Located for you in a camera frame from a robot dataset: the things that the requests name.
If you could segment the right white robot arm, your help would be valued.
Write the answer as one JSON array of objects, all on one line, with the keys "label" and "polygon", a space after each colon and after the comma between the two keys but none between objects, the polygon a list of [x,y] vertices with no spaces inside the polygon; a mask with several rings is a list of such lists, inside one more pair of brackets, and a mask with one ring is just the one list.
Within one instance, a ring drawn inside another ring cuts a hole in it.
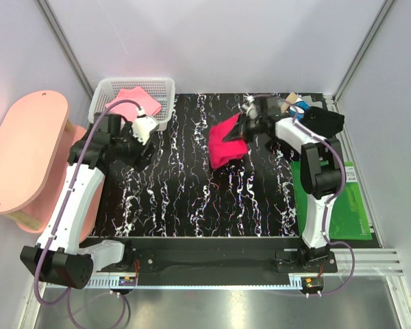
[{"label": "right white robot arm", "polygon": [[345,187],[342,149],[336,134],[344,119],[317,106],[269,94],[249,95],[225,142],[250,143],[257,134],[284,141],[299,154],[300,182],[307,194],[306,225],[294,263],[314,271],[329,258],[329,225],[336,199]]}]

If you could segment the crimson red t-shirt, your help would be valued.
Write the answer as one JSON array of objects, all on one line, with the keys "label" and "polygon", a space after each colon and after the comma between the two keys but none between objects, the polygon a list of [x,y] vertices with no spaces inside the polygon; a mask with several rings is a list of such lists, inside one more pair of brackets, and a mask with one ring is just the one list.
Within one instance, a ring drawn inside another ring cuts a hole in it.
[{"label": "crimson red t-shirt", "polygon": [[249,149],[244,140],[228,142],[223,140],[235,126],[238,118],[239,114],[235,114],[210,129],[208,151],[213,170],[226,165],[230,160],[238,160],[248,154]]}]

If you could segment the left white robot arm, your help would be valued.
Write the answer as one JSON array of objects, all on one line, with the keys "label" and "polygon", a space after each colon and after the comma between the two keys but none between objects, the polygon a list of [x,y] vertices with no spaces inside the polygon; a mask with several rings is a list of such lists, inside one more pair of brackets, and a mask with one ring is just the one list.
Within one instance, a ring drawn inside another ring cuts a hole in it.
[{"label": "left white robot arm", "polygon": [[150,137],[158,126],[145,114],[133,122],[119,114],[98,114],[92,129],[71,147],[64,186],[47,227],[35,246],[23,247],[20,254],[36,284],[82,289],[94,272],[109,265],[119,271],[133,266],[134,255],[122,242],[106,240],[85,248],[79,244],[92,200],[112,163],[144,169],[154,150]]}]

